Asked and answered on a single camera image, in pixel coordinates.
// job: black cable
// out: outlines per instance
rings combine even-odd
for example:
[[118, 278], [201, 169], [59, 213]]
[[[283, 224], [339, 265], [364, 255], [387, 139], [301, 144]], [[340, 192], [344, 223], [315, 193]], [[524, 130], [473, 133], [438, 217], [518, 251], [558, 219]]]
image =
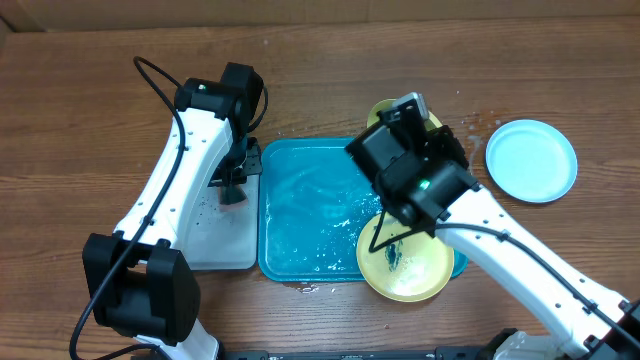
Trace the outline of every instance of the black cable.
[[471, 230], [471, 231], [493, 235], [500, 241], [502, 240], [507, 241], [513, 246], [522, 250], [525, 254], [529, 255], [529, 257], [531, 257], [535, 262], [537, 262], [540, 266], [542, 266], [551, 276], [553, 276], [562, 286], [564, 286], [571, 293], [571, 295], [573, 295], [575, 299], [580, 301], [586, 307], [586, 309], [593, 312], [597, 317], [599, 317], [602, 321], [604, 321], [607, 325], [609, 325], [614, 331], [616, 331], [618, 334], [624, 337], [629, 343], [631, 343], [638, 350], [640, 350], [640, 341], [636, 340], [631, 334], [629, 334], [626, 330], [624, 330], [620, 325], [618, 325], [615, 321], [613, 321], [606, 314], [604, 314], [600, 309], [598, 309], [597, 304], [594, 304], [589, 299], [587, 299], [584, 295], [582, 295], [578, 291], [578, 289], [573, 287], [573, 285], [571, 285], [571, 283], [569, 283], [567, 279], [565, 279], [562, 275], [560, 275], [560, 273], [558, 273], [556, 269], [554, 269], [551, 265], [549, 265], [549, 263], [547, 263], [543, 258], [541, 258], [540, 255], [536, 254], [533, 250], [531, 250], [525, 244], [514, 239], [511, 235], [508, 235], [506, 233], [503, 233], [501, 231], [494, 230], [488, 227], [480, 226], [480, 225], [462, 224], [462, 223], [443, 223], [443, 224], [436, 224], [435, 226], [418, 227], [418, 228], [412, 229], [410, 231], [407, 231], [405, 233], [402, 233], [400, 235], [387, 239], [381, 245], [376, 246], [374, 248], [374, 251], [371, 251], [373, 244], [375, 244], [377, 237], [380, 234], [381, 225], [382, 225], [382, 222], [378, 224], [378, 228], [376, 229], [376, 232], [373, 235], [373, 240], [371, 242], [371, 245], [369, 246], [369, 252], [376, 252], [384, 248], [385, 246], [393, 244], [396, 241], [402, 240], [406, 237], [409, 237], [411, 235], [417, 234], [422, 231], [440, 230], [440, 229]]
[[[160, 203], [162, 202], [162, 199], [164, 198], [165, 194], [169, 190], [169, 186], [171, 186], [171, 182], [173, 181], [173, 178], [176, 176], [176, 173], [178, 172], [178, 167], [180, 167], [180, 161], [182, 160], [182, 156], [184, 154], [186, 136], [185, 136], [185, 131], [184, 131], [184, 125], [182, 124], [182, 119], [180, 118], [180, 114], [178, 114], [178, 111], [173, 106], [173, 104], [171, 103], [169, 98], [167, 98], [167, 96], [162, 92], [162, 90], [160, 90], [160, 88], [153, 82], [153, 80], [151, 80], [149, 75], [147, 75], [147, 73], [144, 71], [144, 69], [142, 69], [142, 66], [140, 65], [140, 63], [143, 63], [143, 64], [149, 66], [150, 68], [152, 68], [153, 70], [157, 71], [158, 73], [160, 73], [162, 76], [167, 78], [169, 81], [171, 81], [176, 86], [182, 87], [182, 85], [180, 85], [180, 83], [178, 81], [176, 81], [169, 74], [167, 74], [162, 69], [160, 69], [159, 67], [155, 66], [154, 64], [152, 64], [148, 60], [146, 60], [144, 58], [141, 58], [139, 56], [136, 56], [136, 57], [133, 58], [133, 64], [136, 66], [136, 69], [138, 69], [138, 72], [140, 72], [140, 75], [142, 75], [142, 77], [149, 84], [149, 86], [151, 86], [151, 88], [153, 88], [153, 90], [156, 92], [156, 94], [158, 94], [158, 96], [160, 96], [162, 101], [165, 103], [165, 105], [167, 105], [167, 107], [169, 108], [169, 110], [173, 114], [174, 118], [176, 119], [176, 123], [178, 125], [178, 130], [179, 130], [179, 133], [180, 133], [180, 143], [178, 145], [178, 154], [176, 154], [176, 159], [173, 162], [173, 167], [171, 168], [171, 171], [169, 172], [169, 175], [167, 176], [167, 180], [165, 180], [164, 185], [162, 185], [162, 188], [160, 189], [160, 192], [158, 193], [158, 196], [156, 197], [155, 201], [151, 205], [151, 208], [149, 209], [149, 212], [142, 219], [142, 224], [138, 228], [138, 231], [136, 231], [136, 233], [133, 235], [133, 237], [131, 238], [131, 241], [129, 241], [129, 244], [127, 245], [127, 247], [124, 249], [124, 251], [122, 252], [120, 257], [118, 257], [118, 260], [116, 260], [116, 262], [113, 264], [113, 266], [111, 267], [111, 269], [109, 270], [107, 275], [102, 280], [102, 283], [100, 283], [100, 286], [98, 286], [98, 289], [93, 294], [93, 297], [91, 297], [91, 299], [89, 300], [89, 303], [87, 304], [87, 306], [85, 307], [84, 311], [82, 312], [82, 315], [80, 316], [80, 319], [78, 320], [78, 323], [76, 324], [75, 329], [73, 329], [73, 334], [71, 335], [71, 340], [69, 341], [69, 355], [71, 356], [71, 359], [73, 359], [73, 360], [82, 360], [82, 358], [80, 358], [78, 356], [78, 353], [77, 353], [78, 338], [80, 337], [80, 333], [82, 332], [82, 328], [84, 327], [84, 324], [87, 322], [87, 319], [89, 318], [89, 315], [91, 315], [91, 312], [93, 311], [93, 308], [96, 306], [96, 303], [98, 302], [98, 300], [102, 296], [102, 293], [106, 289], [107, 285], [109, 284], [109, 282], [111, 282], [111, 280], [113, 279], [114, 275], [118, 271], [120, 271], [122, 266], [124, 266], [124, 262], [127, 259], [127, 257], [129, 256], [129, 254], [131, 253], [131, 251], [133, 250], [133, 247], [140, 240], [140, 238], [142, 237], [142, 234], [147, 229], [147, 226], [149, 226], [149, 224], [153, 220], [153, 215], [155, 215], [156, 211], [158, 210], [158, 207], [160, 206]], [[116, 352], [111, 353], [109, 355], [102, 356], [102, 357], [100, 357], [98, 359], [100, 359], [100, 360], [113, 359], [115, 357], [124, 355], [126, 353], [131, 352], [131, 351], [139, 350], [139, 349], [152, 349], [154, 351], [160, 352], [161, 354], [164, 354], [164, 356], [167, 359], [169, 358], [168, 356], [166, 356], [164, 351], [162, 351], [162, 349], [160, 349], [160, 347], [158, 345], [137, 344], [137, 345], [132, 345], [132, 346], [129, 346], [129, 347], [124, 348], [122, 350], [116, 351]]]
[[269, 106], [269, 92], [267, 91], [266, 86], [262, 87], [262, 92], [264, 92], [264, 106], [262, 107], [262, 112], [260, 113], [260, 115], [258, 115], [256, 121], [254, 121], [253, 124], [249, 125], [249, 127], [247, 128], [247, 133], [252, 132], [258, 127], [258, 125], [260, 125], [260, 121], [262, 121], [264, 113], [267, 112], [267, 106]]

